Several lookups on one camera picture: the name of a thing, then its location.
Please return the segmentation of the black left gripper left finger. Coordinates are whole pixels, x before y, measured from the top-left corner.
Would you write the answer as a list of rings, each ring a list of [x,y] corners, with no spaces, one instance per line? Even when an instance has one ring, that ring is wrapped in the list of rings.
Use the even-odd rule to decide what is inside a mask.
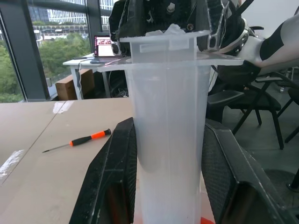
[[[136,176],[136,133],[128,118],[90,163],[69,224],[132,224]]]

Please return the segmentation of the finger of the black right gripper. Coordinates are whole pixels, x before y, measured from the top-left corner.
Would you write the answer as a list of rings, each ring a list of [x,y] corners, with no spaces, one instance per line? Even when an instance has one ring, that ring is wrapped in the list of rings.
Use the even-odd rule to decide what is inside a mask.
[[[242,0],[193,0],[195,31],[210,34],[197,37],[200,52],[240,52],[243,45],[243,19],[237,14]]]
[[[109,16],[109,32],[113,54],[129,56],[130,44],[121,38],[144,36],[149,6],[147,0],[118,0]]]

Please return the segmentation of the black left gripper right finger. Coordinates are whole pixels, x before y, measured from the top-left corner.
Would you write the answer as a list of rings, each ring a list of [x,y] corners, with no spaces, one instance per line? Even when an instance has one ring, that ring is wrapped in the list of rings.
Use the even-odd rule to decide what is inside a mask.
[[[222,124],[206,120],[202,174],[216,224],[299,224],[296,174],[263,169]]]

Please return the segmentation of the large translucent plastic syringe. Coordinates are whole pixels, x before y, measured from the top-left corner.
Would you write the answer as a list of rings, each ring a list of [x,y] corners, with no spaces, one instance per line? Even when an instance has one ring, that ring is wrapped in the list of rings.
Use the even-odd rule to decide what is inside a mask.
[[[125,71],[133,107],[143,224],[200,224],[200,172],[211,66],[241,59],[200,53],[209,30],[166,31],[122,37],[130,58],[100,72]]]

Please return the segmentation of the red cup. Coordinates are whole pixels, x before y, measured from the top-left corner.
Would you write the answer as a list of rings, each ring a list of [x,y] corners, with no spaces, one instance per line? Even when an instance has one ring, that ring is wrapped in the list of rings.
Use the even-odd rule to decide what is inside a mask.
[[[143,224],[142,213],[135,213],[133,224]],[[210,213],[201,213],[200,224],[215,224],[213,215]]]

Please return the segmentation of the open laptop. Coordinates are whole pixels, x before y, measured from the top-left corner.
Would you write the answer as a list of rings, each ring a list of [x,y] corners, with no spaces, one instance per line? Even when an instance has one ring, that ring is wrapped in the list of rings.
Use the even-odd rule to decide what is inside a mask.
[[[94,36],[94,58],[90,61],[91,64],[107,63],[116,59],[113,54],[112,43],[108,35]]]

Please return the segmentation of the orange and black screwdriver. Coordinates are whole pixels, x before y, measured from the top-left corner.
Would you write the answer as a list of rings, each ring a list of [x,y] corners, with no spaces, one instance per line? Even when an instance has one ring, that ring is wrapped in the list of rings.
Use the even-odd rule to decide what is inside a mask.
[[[107,130],[104,130],[104,131],[101,131],[101,132],[98,132],[98,133],[91,134],[89,136],[85,136],[85,137],[77,138],[75,140],[71,140],[69,143],[67,143],[65,145],[45,150],[45,151],[43,151],[43,153],[47,153],[47,152],[50,152],[50,151],[53,151],[53,150],[57,150],[57,149],[60,149],[60,148],[63,148],[63,147],[67,147],[67,146],[75,147],[75,146],[84,144],[84,143],[86,143],[88,141],[95,140],[95,139],[100,139],[100,138],[103,138],[105,136],[109,136],[111,134],[112,134],[111,130],[107,129]]]

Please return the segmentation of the black office chair base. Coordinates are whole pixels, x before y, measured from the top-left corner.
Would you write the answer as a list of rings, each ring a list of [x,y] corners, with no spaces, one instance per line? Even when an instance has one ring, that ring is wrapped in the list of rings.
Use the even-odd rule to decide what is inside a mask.
[[[299,192],[299,170],[296,173],[293,181],[291,182],[291,184],[287,184],[287,187],[289,190],[293,191],[293,192]]]

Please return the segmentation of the white desk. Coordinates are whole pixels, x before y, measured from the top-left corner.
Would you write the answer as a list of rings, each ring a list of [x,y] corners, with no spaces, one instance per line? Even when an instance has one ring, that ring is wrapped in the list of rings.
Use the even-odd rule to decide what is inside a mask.
[[[79,59],[72,59],[66,62],[63,62],[63,65],[70,67],[71,69],[71,75],[74,82],[75,87],[75,93],[78,100],[84,99],[83,91],[82,91],[82,85],[81,85],[81,75],[79,74],[79,71],[81,69],[88,69],[92,70],[93,72],[97,72],[99,67],[104,66],[107,63],[111,63],[120,59],[123,59],[123,57],[117,56],[116,59],[111,60],[107,63],[97,63],[97,64],[91,64],[90,61],[94,58],[93,53],[85,55],[83,57],[80,57]]]

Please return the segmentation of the black folding chair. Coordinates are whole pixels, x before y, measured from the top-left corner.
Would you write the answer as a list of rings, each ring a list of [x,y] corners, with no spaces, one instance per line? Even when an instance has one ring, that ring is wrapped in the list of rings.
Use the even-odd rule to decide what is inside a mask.
[[[292,102],[295,102],[299,106],[299,89],[290,88],[288,90],[288,94],[290,96],[290,100],[285,104],[285,108],[287,108]],[[299,133],[299,126],[285,139],[285,143],[288,143]]]
[[[295,90],[299,90],[299,84],[279,72],[271,72],[269,73],[270,77],[263,75],[261,78],[257,77],[256,72],[257,68],[249,73],[251,79],[248,81],[240,81],[231,85],[228,82],[222,82],[216,85],[215,92],[210,92],[208,96],[206,118],[221,123],[226,106],[243,111],[242,118],[232,131],[233,134],[236,134],[252,111],[256,112],[259,125],[262,124],[259,112],[269,111],[273,118],[279,148],[283,150],[284,143],[278,122],[278,113],[276,113],[281,110],[281,105],[266,90],[273,82],[284,81]]]

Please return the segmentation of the brown cardboard box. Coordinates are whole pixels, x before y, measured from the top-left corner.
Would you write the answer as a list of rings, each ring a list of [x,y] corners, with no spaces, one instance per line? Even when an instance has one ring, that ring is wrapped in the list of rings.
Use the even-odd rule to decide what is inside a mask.
[[[94,75],[92,70],[83,69],[80,71],[83,96],[94,90]],[[72,75],[69,75],[55,84],[59,100],[77,100]]]

